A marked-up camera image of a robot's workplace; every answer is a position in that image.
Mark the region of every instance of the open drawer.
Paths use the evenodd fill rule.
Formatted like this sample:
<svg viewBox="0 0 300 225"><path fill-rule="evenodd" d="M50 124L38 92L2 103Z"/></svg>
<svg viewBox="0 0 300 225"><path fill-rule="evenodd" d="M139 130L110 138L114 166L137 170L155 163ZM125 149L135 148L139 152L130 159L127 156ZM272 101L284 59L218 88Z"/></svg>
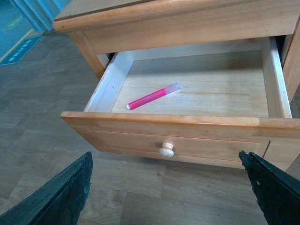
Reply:
<svg viewBox="0 0 300 225"><path fill-rule="evenodd" d="M127 109L173 83L180 90ZM283 170L300 152L300 120L267 37L119 52L84 112L61 117L99 151L241 168L244 150ZM159 152L163 143L174 155Z"/></svg>

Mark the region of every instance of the wooden furniture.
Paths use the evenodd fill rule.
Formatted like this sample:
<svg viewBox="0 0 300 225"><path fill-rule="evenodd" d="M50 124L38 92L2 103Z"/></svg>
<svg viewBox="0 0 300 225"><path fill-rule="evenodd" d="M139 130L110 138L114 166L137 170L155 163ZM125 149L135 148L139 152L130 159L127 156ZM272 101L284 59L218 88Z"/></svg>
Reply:
<svg viewBox="0 0 300 225"><path fill-rule="evenodd" d="M300 23L292 36L287 56L284 62L284 75L290 102L300 84Z"/></svg>
<svg viewBox="0 0 300 225"><path fill-rule="evenodd" d="M299 1L94 4L72 1L54 27L69 34L101 78L84 112L61 115L95 148L166 159L159 150L169 143L169 160L238 168L241 150L283 170L297 157L300 120L291 119L276 44L268 37L293 34ZM118 53L105 71L111 52ZM179 91L126 108L176 82Z"/></svg>

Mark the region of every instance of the wooden knob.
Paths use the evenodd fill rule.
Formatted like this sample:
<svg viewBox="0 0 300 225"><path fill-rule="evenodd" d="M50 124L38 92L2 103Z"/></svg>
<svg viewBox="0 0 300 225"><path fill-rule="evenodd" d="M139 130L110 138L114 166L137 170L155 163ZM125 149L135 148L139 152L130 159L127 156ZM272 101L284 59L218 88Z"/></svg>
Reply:
<svg viewBox="0 0 300 225"><path fill-rule="evenodd" d="M172 151L173 145L170 143L163 143L163 147L159 150L159 153L163 157L172 157L174 152Z"/></svg>

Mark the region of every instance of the wood-grain flooring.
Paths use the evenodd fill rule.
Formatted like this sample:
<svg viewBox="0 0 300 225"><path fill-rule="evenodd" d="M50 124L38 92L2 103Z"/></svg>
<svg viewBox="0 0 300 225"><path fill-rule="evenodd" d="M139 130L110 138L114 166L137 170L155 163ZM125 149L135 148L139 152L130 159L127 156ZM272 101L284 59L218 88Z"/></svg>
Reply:
<svg viewBox="0 0 300 225"><path fill-rule="evenodd" d="M266 224L245 170L98 152L63 122L98 80L63 34L47 34L0 67L0 213L91 151L91 189L79 225ZM300 90L292 113L300 118ZM300 157L287 170L300 179Z"/></svg>

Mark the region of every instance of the pink highlighter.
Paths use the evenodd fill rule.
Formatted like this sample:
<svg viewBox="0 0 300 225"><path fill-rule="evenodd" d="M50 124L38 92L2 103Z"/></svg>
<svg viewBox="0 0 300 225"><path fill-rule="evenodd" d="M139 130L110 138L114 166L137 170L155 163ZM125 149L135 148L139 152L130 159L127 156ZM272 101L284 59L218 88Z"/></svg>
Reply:
<svg viewBox="0 0 300 225"><path fill-rule="evenodd" d="M137 107L140 107L141 105L144 105L144 104L146 104L148 102L151 102L151 101L153 101L155 99L158 99L158 98L160 98L162 96L170 94L170 93L172 93L172 92L174 92L176 90L179 90L179 89L180 89L179 84L175 83L175 84L173 84L173 85L171 85L169 87L166 87L166 88L163 88L161 90L155 91L155 92L153 92L153 93L151 93L151 94L149 94L147 96L144 96L142 98L139 98L136 101L133 101L133 102L129 103L127 105L127 109L133 110L133 109L135 109Z"/></svg>

